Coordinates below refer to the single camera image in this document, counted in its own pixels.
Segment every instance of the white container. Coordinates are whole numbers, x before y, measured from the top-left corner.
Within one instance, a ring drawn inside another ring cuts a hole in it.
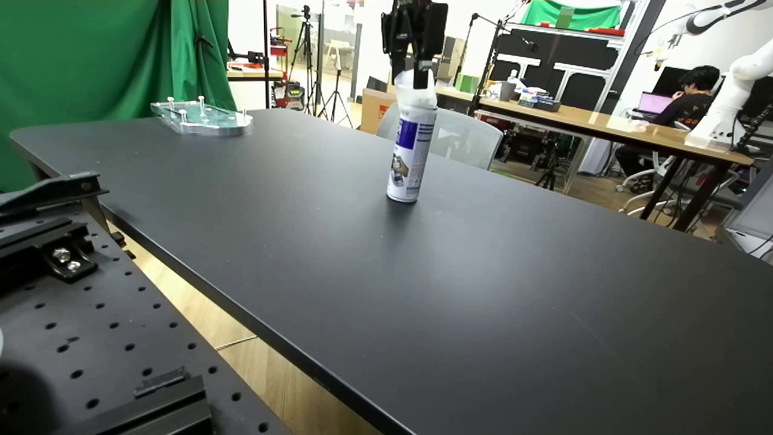
[[[427,90],[413,90],[413,71],[394,80],[399,130],[394,138],[387,196],[397,204],[415,204],[434,136],[438,94],[433,73]]]

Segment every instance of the white robot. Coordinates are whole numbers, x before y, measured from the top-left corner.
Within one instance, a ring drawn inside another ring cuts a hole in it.
[[[773,38],[759,50],[729,65],[729,74],[718,99],[711,105],[702,120],[685,136],[685,146],[732,147],[744,136],[742,124],[737,124],[737,113],[746,105],[753,82],[771,73],[773,73]]]

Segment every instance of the black tabletop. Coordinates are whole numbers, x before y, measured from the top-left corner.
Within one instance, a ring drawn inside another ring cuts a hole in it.
[[[243,138],[154,119],[12,132],[387,432],[773,432],[773,271],[291,111]]]

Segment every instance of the table leg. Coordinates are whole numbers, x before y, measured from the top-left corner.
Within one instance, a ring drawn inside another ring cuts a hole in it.
[[[725,178],[729,164],[727,163],[715,163],[715,167],[708,171],[702,186],[696,190],[685,211],[678,216],[673,229],[684,231],[696,216],[702,211],[706,200],[715,193],[718,184]]]
[[[649,221],[654,205],[659,204],[662,193],[663,193],[666,186],[671,184],[671,178],[673,178],[673,175],[678,171],[682,163],[684,163],[684,157],[676,154],[676,157],[673,157],[673,164],[669,167],[669,171],[662,177],[662,181],[657,184],[654,193],[649,196],[649,200],[647,200],[639,221]]]

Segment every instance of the cardboard box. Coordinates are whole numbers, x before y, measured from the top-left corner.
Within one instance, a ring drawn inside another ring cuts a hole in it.
[[[390,105],[394,105],[390,91],[365,90],[363,91],[363,126],[360,126],[360,130],[374,136],[378,130],[382,115],[387,113],[387,108]]]

